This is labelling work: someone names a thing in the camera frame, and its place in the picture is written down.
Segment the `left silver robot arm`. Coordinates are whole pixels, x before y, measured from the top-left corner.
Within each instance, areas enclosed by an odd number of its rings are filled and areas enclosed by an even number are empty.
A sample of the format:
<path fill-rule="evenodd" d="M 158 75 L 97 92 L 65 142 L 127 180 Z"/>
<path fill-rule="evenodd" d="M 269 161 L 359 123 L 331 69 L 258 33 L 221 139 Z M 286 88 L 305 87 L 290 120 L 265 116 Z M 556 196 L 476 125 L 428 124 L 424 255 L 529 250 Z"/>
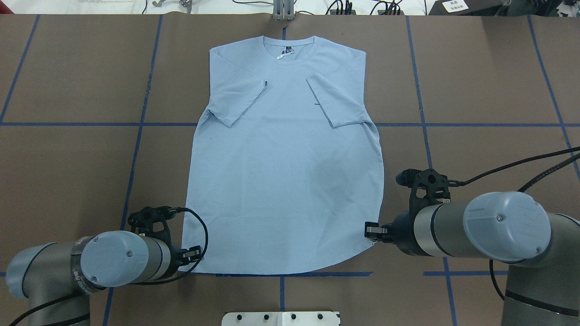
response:
<path fill-rule="evenodd" d="M 12 321 L 31 326 L 88 326 L 90 295 L 125 285 L 161 285 L 192 272 L 206 245 L 176 249 L 160 236 L 108 231 L 68 243 L 47 243 L 19 252 L 5 273 L 9 292 L 29 309 Z"/>

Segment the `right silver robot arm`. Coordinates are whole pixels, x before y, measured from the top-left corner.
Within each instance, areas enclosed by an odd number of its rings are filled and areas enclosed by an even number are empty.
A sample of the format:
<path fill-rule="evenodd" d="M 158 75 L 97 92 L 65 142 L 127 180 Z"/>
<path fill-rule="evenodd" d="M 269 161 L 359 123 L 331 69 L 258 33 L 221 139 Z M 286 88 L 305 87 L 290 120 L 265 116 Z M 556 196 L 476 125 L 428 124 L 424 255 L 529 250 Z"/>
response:
<path fill-rule="evenodd" d="M 413 256 L 490 259 L 509 265 L 502 326 L 579 324 L 579 221 L 547 212 L 522 192 L 429 204 L 364 235 Z"/>

